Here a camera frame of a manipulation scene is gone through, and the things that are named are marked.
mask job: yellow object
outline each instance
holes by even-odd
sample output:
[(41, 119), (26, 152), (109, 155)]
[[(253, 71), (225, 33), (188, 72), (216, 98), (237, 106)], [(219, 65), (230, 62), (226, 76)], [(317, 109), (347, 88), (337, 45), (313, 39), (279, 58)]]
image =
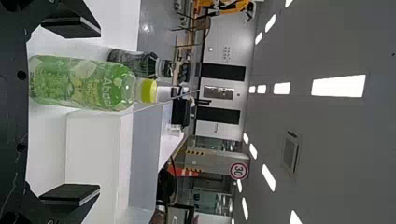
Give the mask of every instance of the yellow object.
[[(195, 8), (201, 8), (201, 7), (213, 7), (214, 0), (195, 0)], [(250, 0), (219, 0), (222, 4), (229, 5), (232, 2), (236, 2), (234, 8), (229, 8), (229, 9), (223, 9), (219, 10), (220, 15), (224, 14), (231, 14), (231, 13), (237, 13), (243, 11), (245, 8), (248, 7), (248, 4), (250, 3)]]
[(157, 103), (157, 82), (151, 79), (144, 79), (141, 93), (143, 103)]

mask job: ceiling light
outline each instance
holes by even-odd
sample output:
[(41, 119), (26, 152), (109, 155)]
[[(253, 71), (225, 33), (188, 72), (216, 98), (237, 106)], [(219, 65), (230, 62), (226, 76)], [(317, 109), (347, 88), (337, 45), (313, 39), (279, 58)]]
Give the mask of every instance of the ceiling light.
[(276, 181), (274, 179), (274, 176), (271, 174), (270, 170), (268, 170), (268, 167), (265, 164), (262, 166), (262, 175), (267, 181), (271, 191), (274, 192), (276, 188)]
[(315, 79), (311, 94), (314, 96), (362, 97), (366, 75)]
[(276, 95), (289, 95), (290, 94), (290, 83), (276, 83), (274, 85), (274, 94)]
[(257, 149), (253, 146), (253, 144), (250, 144), (249, 150), (254, 160), (257, 160)]
[(256, 87), (255, 87), (255, 86), (249, 87), (249, 88), (248, 88), (248, 92), (249, 92), (249, 93), (254, 93), (254, 92), (256, 92)]
[(290, 224), (303, 224), (303, 222), (298, 218), (294, 210), (291, 211)]
[(271, 19), (267, 22), (267, 24), (265, 24), (265, 33), (268, 33), (268, 31), (271, 30), (275, 22), (276, 22), (276, 14), (274, 14), (274, 16), (272, 16)]
[(260, 43), (260, 41), (262, 41), (262, 32), (260, 32), (257, 36), (256, 36), (256, 45), (258, 45)]
[(286, 0), (285, 7), (290, 6), (290, 4), (291, 4), (293, 1), (294, 1), (294, 0)]
[(267, 86), (266, 85), (260, 85), (257, 87), (257, 93), (259, 94), (265, 94), (267, 92)]
[(248, 135), (244, 133), (244, 142), (245, 144), (248, 144)]
[(236, 184), (238, 185), (239, 193), (242, 193), (242, 181), (241, 180), (237, 180)]
[(242, 199), (242, 208), (244, 209), (245, 219), (248, 221), (248, 205), (245, 198)]
[(233, 212), (233, 199), (232, 198), (230, 198), (230, 205), (228, 206), (228, 209), (229, 209), (230, 213)]

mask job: speed limit sign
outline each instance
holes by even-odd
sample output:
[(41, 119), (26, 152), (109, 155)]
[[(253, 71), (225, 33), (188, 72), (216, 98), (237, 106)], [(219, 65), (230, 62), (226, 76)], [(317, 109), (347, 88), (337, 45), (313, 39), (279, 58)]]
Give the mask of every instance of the speed limit sign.
[(236, 162), (230, 168), (231, 178), (243, 180), (248, 177), (248, 166), (242, 162)]

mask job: green bottle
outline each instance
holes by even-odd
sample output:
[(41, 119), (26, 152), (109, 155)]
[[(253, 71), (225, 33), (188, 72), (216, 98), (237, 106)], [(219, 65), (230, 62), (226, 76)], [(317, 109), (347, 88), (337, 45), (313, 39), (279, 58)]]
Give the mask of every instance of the green bottle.
[(43, 105), (122, 111), (157, 101), (157, 83), (119, 63), (34, 56), (29, 71), (30, 96)]

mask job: bottle cap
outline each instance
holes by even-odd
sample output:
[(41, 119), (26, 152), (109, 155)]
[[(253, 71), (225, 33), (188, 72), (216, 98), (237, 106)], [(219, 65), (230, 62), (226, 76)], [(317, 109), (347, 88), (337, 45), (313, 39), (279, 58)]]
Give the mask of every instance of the bottle cap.
[(151, 79), (144, 79), (142, 81), (142, 102), (156, 103), (157, 102), (157, 82)]

